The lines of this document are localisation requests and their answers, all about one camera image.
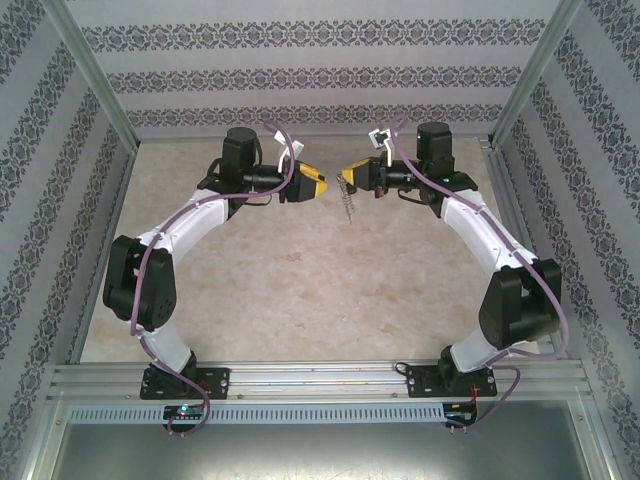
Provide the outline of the circuit board with green light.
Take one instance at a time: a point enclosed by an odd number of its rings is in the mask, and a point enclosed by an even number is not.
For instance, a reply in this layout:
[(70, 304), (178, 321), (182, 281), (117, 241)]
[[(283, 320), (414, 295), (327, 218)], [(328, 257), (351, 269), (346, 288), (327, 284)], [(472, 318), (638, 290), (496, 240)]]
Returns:
[(200, 405), (176, 405), (166, 406), (163, 411), (163, 419), (169, 421), (173, 419), (184, 421), (200, 421), (205, 413), (205, 408)]

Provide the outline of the grey sheet metal panel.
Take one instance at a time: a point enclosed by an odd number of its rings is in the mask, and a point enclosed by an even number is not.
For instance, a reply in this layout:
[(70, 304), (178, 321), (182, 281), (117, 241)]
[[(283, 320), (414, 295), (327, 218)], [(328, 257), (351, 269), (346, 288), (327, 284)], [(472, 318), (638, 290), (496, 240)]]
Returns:
[(578, 440), (488, 425), (73, 425), (52, 480), (593, 480)]

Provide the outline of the aluminium side rail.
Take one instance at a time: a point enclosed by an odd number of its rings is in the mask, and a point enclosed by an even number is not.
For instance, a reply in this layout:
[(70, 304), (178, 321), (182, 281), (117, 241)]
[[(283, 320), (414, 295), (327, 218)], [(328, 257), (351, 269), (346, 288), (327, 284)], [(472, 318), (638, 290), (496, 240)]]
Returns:
[[(514, 184), (501, 152), (492, 147), (488, 136), (482, 136), (479, 139), (479, 145), (500, 217), (505, 227), (524, 247), (536, 252), (526, 227)], [(563, 330), (543, 336), (541, 340), (538, 340), (540, 351), (546, 355), (551, 355), (552, 359), (565, 360), (568, 358), (566, 350), (561, 349), (565, 339)]]
[(101, 237), (97, 263), (91, 276), (89, 290), (87, 291), (86, 297), (83, 300), (78, 325), (74, 330), (70, 348), (66, 360), (64, 361), (65, 364), (74, 365), (78, 364), (81, 360), (84, 344), (86, 342), (86, 338), (88, 336), (90, 328), (92, 315), (95, 310), (95, 305), (98, 302), (99, 297), (101, 296), (101, 282), (107, 268), (111, 243), (115, 236), (118, 220), (121, 215), (124, 200), (126, 197), (126, 191), (130, 183), (130, 178), (136, 158), (139, 153), (139, 149), (140, 147), (136, 147), (128, 154), (121, 174), (118, 177), (117, 190), (115, 192), (113, 202), (110, 205), (107, 223)]

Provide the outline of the aluminium frame post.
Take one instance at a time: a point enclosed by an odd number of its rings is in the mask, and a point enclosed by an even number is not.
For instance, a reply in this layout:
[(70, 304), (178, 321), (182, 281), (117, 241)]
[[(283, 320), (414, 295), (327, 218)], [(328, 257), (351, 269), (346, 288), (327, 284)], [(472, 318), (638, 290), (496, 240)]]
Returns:
[(67, 6), (67, 2), (65, 0), (40, 1), (120, 139), (129, 151), (138, 150), (140, 140), (135, 129)]
[(489, 135), (493, 148), (505, 141), (582, 3), (583, 0), (558, 0), (554, 13)]

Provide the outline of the aluminium mounting rail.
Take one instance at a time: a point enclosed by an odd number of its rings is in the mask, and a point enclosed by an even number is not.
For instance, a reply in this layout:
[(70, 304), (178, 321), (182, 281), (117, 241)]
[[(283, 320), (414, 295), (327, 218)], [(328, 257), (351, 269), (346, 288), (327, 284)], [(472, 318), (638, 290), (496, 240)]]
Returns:
[[(365, 362), (228, 362), (207, 364), (230, 370), (227, 400), (246, 403), (344, 403), (409, 401), (407, 383), (392, 361)], [(145, 363), (82, 363), (54, 369), (46, 400), (68, 404), (133, 404)], [(579, 360), (511, 359), (497, 369), (500, 393), (521, 379), (512, 400), (573, 400), (592, 395)]]

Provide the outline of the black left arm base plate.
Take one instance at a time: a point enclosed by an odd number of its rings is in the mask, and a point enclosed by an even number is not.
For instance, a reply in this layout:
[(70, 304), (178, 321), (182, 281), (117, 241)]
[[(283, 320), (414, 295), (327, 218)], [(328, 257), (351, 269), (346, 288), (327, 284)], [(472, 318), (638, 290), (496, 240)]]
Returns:
[[(198, 367), (193, 383), (204, 390), (209, 399), (224, 400), (228, 395), (229, 377), (230, 370), (226, 368)], [(142, 400), (203, 399), (193, 386), (155, 366), (144, 371), (139, 396)]]

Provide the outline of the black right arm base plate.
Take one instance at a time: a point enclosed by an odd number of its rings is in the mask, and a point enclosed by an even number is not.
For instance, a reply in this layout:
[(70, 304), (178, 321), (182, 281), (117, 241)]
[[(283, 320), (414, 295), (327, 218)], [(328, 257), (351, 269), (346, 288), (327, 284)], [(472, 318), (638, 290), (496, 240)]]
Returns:
[(409, 365), (405, 369), (410, 398), (480, 398), (497, 395), (493, 372), (484, 368), (461, 373), (454, 366)]

